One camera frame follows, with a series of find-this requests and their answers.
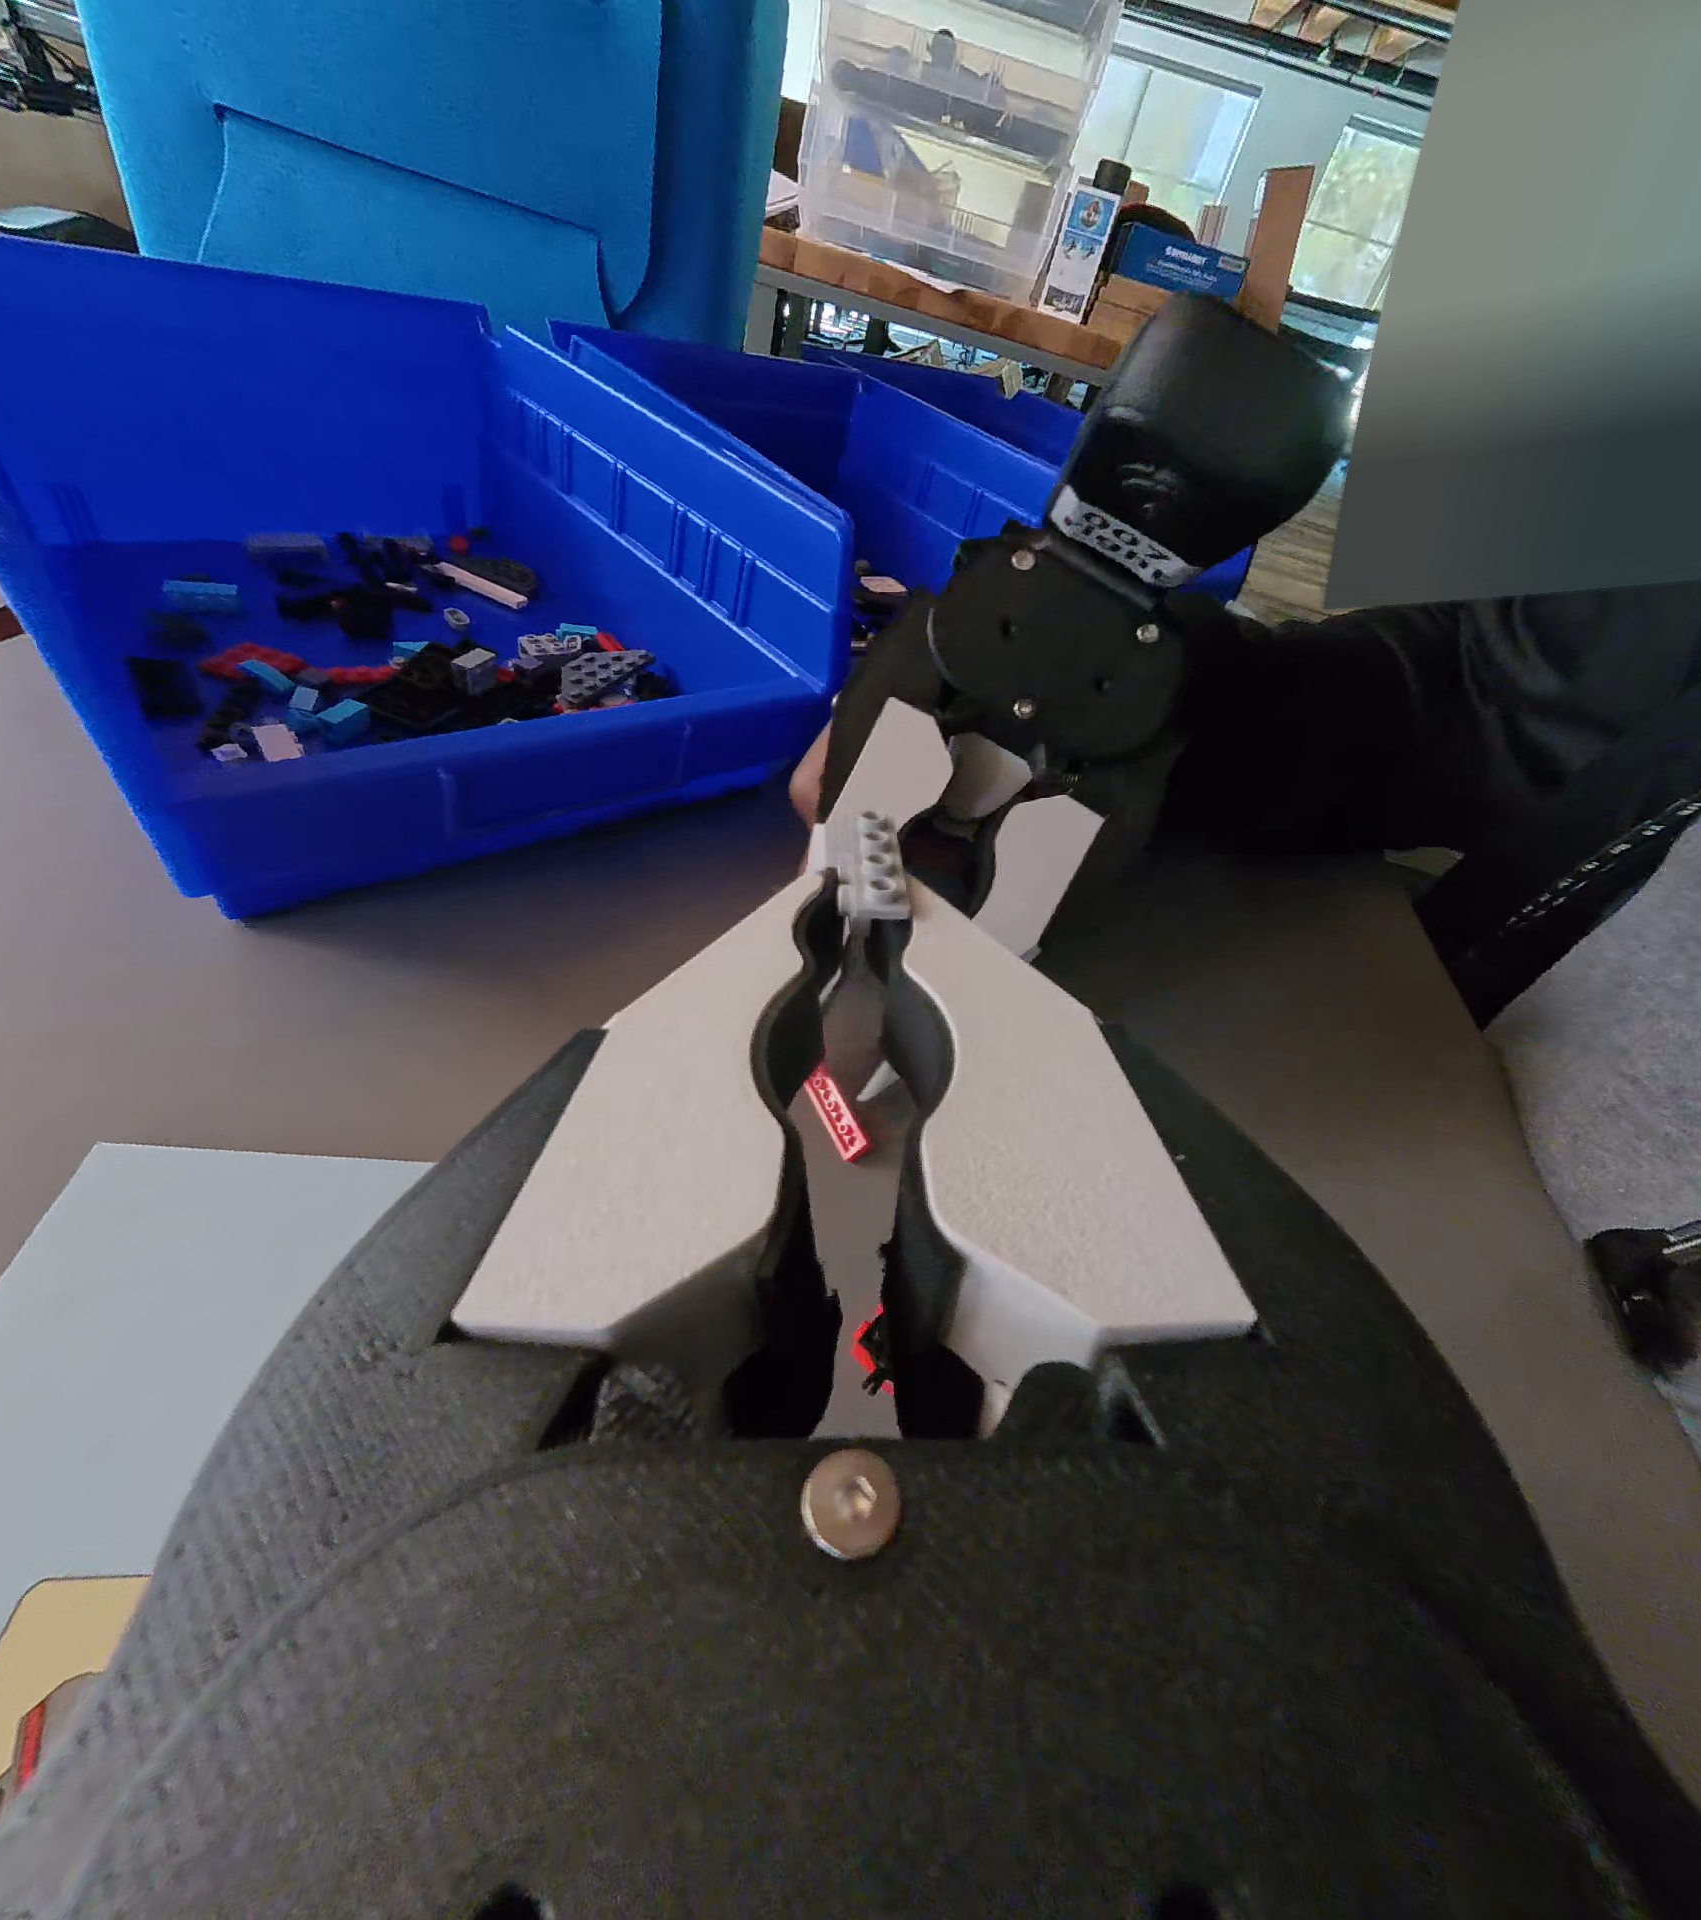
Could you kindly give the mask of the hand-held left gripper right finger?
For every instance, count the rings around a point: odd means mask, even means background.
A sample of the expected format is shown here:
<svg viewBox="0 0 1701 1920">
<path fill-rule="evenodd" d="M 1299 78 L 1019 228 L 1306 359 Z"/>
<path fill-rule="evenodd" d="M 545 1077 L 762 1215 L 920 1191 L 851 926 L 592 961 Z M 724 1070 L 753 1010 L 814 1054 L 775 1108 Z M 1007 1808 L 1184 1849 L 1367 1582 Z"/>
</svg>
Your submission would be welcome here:
<svg viewBox="0 0 1701 1920">
<path fill-rule="evenodd" d="M 1100 1023 L 937 897 L 871 930 L 912 1121 L 884 1248 L 906 1436 L 984 1436 L 1031 1370 L 1244 1339 L 1244 1284 Z"/>
</svg>

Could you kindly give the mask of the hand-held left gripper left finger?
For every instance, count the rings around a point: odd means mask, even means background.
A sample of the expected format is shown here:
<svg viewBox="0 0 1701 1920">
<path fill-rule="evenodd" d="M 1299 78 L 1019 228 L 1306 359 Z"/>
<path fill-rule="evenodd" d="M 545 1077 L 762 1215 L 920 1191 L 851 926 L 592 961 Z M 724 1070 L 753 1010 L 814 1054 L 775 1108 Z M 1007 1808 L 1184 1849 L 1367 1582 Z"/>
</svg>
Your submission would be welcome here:
<svg viewBox="0 0 1701 1920">
<path fill-rule="evenodd" d="M 455 1331 L 663 1368 L 734 1435 L 810 1436 L 839 1298 L 790 1108 L 836 968 L 836 885 L 798 877 L 608 1021 Z"/>
</svg>

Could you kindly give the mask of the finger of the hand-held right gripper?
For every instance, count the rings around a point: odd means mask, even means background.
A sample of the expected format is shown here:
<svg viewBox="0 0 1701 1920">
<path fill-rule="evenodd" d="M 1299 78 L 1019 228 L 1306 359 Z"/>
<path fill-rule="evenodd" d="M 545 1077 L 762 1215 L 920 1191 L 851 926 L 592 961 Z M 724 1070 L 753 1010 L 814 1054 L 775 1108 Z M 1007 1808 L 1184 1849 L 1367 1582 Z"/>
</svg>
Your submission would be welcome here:
<svg viewBox="0 0 1701 1920">
<path fill-rule="evenodd" d="M 832 723 L 812 755 L 816 795 L 806 869 L 831 869 L 839 859 L 849 859 L 865 812 L 906 829 L 941 805 L 955 777 L 939 720 L 906 703 L 884 704 L 853 763 L 829 758 L 849 744 L 846 727 Z"/>
<path fill-rule="evenodd" d="M 976 829 L 962 912 L 1031 965 L 1104 817 L 1076 799 L 1015 799 Z"/>
</svg>

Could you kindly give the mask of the dark grey studded toy plate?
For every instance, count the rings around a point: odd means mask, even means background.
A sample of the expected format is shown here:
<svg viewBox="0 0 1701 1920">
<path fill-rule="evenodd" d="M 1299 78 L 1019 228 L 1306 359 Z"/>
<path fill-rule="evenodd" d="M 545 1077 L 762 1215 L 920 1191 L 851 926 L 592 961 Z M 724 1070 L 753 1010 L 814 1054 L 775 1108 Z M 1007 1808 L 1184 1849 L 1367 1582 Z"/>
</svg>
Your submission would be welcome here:
<svg viewBox="0 0 1701 1920">
<path fill-rule="evenodd" d="M 846 929 L 910 922 L 910 878 L 893 817 L 859 808 L 831 817 L 816 832 L 814 857 L 836 880 L 836 914 Z"/>
</svg>

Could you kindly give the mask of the blue plastic bin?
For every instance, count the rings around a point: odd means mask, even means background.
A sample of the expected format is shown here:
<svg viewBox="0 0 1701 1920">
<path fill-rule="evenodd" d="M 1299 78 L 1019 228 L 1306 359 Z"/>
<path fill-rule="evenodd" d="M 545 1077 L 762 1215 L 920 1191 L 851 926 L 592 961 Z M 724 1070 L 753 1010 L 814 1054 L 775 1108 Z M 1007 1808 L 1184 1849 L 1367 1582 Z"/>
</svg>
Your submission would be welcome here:
<svg viewBox="0 0 1701 1920">
<path fill-rule="evenodd" d="M 536 575 L 473 644 L 597 623 L 669 698 L 220 767 L 141 712 L 160 590 L 237 588 L 215 646 L 382 664 L 284 620 L 257 536 L 487 530 Z M 0 238 L 0 588 L 171 883 L 229 918 L 767 780 L 846 668 L 846 521 L 666 398 L 479 306 Z"/>
<path fill-rule="evenodd" d="M 887 610 L 863 578 L 946 587 L 959 549 L 1035 527 L 1083 419 L 979 374 L 814 348 L 753 355 L 552 320 L 552 346 L 730 459 L 775 468 L 846 525 L 851 659 Z"/>
</svg>

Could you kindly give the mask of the person's right forearm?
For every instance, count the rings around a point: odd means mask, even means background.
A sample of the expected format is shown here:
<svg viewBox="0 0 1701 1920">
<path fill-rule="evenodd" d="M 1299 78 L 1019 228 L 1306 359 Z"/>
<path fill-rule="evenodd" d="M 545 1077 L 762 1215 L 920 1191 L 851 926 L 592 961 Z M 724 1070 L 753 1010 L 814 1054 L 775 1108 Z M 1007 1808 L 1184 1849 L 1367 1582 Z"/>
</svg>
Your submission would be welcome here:
<svg viewBox="0 0 1701 1920">
<path fill-rule="evenodd" d="M 1160 826 L 1254 853 L 1514 853 L 1701 791 L 1701 584 L 1538 593 L 1193 643 Z"/>
</svg>

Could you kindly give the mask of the grey desk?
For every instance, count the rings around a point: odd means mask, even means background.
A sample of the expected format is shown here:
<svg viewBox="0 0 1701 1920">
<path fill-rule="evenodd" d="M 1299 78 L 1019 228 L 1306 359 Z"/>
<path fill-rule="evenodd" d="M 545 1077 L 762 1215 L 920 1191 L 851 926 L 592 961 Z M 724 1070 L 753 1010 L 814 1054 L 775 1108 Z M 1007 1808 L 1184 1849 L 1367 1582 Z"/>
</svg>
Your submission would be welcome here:
<svg viewBox="0 0 1701 1920">
<path fill-rule="evenodd" d="M 782 789 L 259 925 L 168 885 L 0 643 L 0 1277 L 98 1144 L 432 1163 L 794 877 Z M 1701 1804 L 1701 1463 L 1618 1351 L 1391 869 L 1170 846 L 1045 967 L 1247 1133 L 1433 1334 Z"/>
</svg>

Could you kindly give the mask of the wooden table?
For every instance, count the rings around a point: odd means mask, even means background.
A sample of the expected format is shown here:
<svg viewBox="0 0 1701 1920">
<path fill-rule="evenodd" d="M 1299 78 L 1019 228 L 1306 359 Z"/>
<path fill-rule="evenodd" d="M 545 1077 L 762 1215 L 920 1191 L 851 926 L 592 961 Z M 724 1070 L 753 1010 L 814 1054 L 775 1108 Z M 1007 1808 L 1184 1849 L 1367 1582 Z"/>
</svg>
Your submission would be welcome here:
<svg viewBox="0 0 1701 1920">
<path fill-rule="evenodd" d="M 764 227 L 754 293 L 832 306 L 1100 388 L 1124 353 L 1119 339 L 979 291 L 932 284 L 890 263 Z"/>
</svg>

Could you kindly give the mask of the small printed card box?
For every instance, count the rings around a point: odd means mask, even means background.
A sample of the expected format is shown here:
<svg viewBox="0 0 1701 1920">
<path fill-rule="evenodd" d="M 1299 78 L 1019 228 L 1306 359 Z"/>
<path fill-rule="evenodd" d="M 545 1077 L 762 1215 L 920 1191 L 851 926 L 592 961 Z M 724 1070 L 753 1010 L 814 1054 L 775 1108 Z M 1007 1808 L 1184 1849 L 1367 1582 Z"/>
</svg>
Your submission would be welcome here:
<svg viewBox="0 0 1701 1920">
<path fill-rule="evenodd" d="M 1123 206 L 1128 175 L 1123 165 L 1102 167 L 1076 183 L 1054 231 L 1054 247 L 1032 309 L 1045 316 L 1080 325 L 1095 297 L 1115 216 Z"/>
</svg>

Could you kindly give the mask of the blue cardboard box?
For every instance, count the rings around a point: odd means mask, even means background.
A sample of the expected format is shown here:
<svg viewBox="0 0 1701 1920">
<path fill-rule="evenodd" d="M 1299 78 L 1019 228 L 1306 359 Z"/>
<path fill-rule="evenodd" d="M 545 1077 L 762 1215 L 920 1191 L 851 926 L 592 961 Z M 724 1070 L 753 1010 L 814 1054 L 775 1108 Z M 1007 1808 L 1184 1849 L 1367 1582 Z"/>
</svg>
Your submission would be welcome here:
<svg viewBox="0 0 1701 1920">
<path fill-rule="evenodd" d="M 1205 247 L 1183 232 L 1128 222 L 1109 274 L 1162 293 L 1231 303 L 1242 291 L 1247 258 Z"/>
</svg>

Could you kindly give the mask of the leaning wooden plank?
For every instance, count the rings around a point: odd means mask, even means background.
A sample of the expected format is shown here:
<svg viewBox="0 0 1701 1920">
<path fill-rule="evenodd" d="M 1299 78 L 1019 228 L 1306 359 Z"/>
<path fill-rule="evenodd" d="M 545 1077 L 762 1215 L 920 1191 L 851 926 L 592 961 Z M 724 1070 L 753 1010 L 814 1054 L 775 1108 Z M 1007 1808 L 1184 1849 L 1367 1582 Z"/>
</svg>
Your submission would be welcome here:
<svg viewBox="0 0 1701 1920">
<path fill-rule="evenodd" d="M 1268 333 L 1278 333 L 1282 327 L 1293 288 L 1294 252 L 1313 191 L 1313 165 L 1272 167 L 1259 183 L 1239 309 Z"/>
</svg>

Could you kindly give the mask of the large pile of toy bricks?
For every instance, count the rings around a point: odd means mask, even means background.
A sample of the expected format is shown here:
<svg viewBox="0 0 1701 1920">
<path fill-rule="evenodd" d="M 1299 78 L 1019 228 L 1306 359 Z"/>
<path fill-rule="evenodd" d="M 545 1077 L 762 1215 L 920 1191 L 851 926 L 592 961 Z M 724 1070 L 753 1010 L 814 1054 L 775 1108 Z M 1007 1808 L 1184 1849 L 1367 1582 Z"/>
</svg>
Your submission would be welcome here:
<svg viewBox="0 0 1701 1920">
<path fill-rule="evenodd" d="M 594 618 L 485 522 L 249 535 L 168 565 L 117 681 L 171 751 L 237 767 L 674 700 L 671 664 Z"/>
</svg>

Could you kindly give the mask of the stack of clear plastic bins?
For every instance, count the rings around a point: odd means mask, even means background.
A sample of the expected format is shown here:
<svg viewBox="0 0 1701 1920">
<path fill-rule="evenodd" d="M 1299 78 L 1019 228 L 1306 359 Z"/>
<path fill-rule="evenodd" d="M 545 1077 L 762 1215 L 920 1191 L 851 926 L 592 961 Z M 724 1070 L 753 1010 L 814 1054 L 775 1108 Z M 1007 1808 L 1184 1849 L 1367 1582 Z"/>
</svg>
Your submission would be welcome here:
<svg viewBox="0 0 1701 1920">
<path fill-rule="evenodd" d="M 1119 2 L 824 2 L 802 238 L 1032 301 Z"/>
</svg>

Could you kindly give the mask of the pale instruction booklet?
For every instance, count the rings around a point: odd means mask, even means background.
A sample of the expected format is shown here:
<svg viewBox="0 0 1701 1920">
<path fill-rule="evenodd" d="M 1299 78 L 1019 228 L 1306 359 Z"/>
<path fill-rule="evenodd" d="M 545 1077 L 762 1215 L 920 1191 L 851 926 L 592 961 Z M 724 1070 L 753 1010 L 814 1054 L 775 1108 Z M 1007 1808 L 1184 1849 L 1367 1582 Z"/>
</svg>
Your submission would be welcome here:
<svg viewBox="0 0 1701 1920">
<path fill-rule="evenodd" d="M 242 1390 L 418 1163 L 98 1144 L 0 1277 L 0 1772 L 103 1669 Z"/>
</svg>

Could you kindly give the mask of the blue felt bag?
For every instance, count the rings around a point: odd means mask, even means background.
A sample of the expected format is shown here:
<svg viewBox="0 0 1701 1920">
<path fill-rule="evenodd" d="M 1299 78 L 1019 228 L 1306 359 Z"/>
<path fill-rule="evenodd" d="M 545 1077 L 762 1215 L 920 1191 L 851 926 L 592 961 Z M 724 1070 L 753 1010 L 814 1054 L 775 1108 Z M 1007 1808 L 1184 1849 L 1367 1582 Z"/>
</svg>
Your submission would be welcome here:
<svg viewBox="0 0 1701 1920">
<path fill-rule="evenodd" d="M 744 343 L 782 2 L 82 2 L 145 257 Z"/>
</svg>

